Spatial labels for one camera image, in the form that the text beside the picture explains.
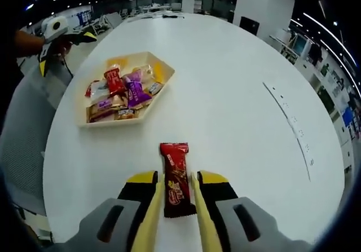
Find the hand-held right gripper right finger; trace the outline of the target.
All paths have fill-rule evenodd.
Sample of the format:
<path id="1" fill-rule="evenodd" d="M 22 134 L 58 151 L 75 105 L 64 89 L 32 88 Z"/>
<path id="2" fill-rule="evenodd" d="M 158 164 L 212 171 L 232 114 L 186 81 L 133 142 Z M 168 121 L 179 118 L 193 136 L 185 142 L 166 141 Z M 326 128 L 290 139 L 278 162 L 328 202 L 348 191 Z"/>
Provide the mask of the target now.
<path id="1" fill-rule="evenodd" d="M 311 251 L 291 240 L 276 219 L 247 197 L 239 197 L 222 175 L 198 171 L 196 210 L 203 251 Z"/>

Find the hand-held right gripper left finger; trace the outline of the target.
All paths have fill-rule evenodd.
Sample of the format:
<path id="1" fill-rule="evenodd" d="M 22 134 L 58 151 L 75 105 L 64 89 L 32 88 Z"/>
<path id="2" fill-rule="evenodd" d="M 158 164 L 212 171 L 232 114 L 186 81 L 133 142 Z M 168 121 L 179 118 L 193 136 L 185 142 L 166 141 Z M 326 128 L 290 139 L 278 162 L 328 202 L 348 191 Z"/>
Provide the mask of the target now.
<path id="1" fill-rule="evenodd" d="M 87 214 L 78 232 L 56 251 L 130 251 L 156 193 L 158 172 L 128 179 L 117 198 L 109 198 Z"/>

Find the person's left hand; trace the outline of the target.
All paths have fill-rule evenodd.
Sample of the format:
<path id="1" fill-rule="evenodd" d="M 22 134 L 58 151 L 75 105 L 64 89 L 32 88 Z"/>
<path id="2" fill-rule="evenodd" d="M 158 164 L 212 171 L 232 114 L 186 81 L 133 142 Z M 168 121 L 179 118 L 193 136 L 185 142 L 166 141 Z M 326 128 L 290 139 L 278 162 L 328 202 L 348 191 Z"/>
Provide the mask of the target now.
<path id="1" fill-rule="evenodd" d="M 66 56 L 70 49 L 72 47 L 72 44 L 70 42 L 63 42 L 58 45 L 58 54 L 60 54 L 62 57 Z"/>

